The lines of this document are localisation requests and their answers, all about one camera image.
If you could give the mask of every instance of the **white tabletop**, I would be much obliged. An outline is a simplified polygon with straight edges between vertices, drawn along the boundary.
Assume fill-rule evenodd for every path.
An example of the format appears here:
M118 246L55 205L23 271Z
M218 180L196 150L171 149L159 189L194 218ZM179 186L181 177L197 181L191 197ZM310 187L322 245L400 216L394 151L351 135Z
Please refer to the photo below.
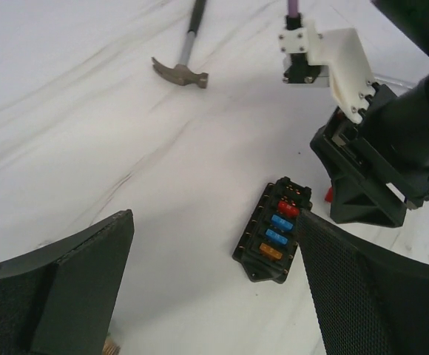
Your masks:
M0 261L131 209L114 312L122 354L324 354L300 253L283 285L250 283L233 248L265 184L328 176L309 141L335 105L282 83L283 0L208 1L191 68L175 64L192 1L0 0ZM367 0L305 0L321 30L355 26L375 72L418 81L429 59ZM429 263L429 203L402 229L342 226Z

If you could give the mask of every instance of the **fuse box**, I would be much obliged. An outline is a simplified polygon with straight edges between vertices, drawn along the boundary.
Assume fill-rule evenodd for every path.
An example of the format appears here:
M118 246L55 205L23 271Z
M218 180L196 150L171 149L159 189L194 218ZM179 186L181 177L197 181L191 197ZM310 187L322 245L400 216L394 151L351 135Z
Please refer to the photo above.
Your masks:
M311 210L311 189L288 177L269 183L233 253L252 282L284 283L298 247L295 223Z

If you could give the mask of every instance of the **claw hammer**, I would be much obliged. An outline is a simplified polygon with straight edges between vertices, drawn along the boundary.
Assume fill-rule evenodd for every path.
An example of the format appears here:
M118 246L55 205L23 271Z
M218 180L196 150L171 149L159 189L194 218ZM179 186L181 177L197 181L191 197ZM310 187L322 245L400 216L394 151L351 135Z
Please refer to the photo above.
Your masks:
M190 19L190 26L185 38L180 60L174 68L168 68L157 59L152 57L152 67L162 78L174 84L185 86L188 84L197 84L198 87L205 89L208 85L208 73L202 72L196 74L188 68L190 55L192 54L193 44L197 37L198 28L200 28L201 19L205 10L206 0L196 0Z

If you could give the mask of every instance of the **red part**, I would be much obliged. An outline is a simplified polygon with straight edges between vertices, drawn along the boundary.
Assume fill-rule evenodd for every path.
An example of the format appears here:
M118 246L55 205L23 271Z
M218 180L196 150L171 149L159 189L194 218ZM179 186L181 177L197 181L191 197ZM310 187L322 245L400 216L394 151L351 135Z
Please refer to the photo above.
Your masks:
M280 213L283 213L285 216L289 218L296 218L300 214L300 210L297 207L293 207L292 205L289 205L285 201L280 201L277 208Z
M330 187L325 196L325 201L328 203L333 202L333 187Z

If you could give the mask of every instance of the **white 3d-printed bracket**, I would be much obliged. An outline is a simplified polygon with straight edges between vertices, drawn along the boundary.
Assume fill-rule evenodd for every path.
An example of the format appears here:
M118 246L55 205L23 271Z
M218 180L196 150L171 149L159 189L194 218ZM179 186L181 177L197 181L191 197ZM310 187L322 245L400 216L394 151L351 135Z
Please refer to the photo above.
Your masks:
M354 28L331 30L320 35L314 20L304 20L297 30L282 30L280 48L285 54L305 53L311 66L328 66L329 87L338 107L352 122L360 124L360 109L367 109L366 95L374 96L371 66Z

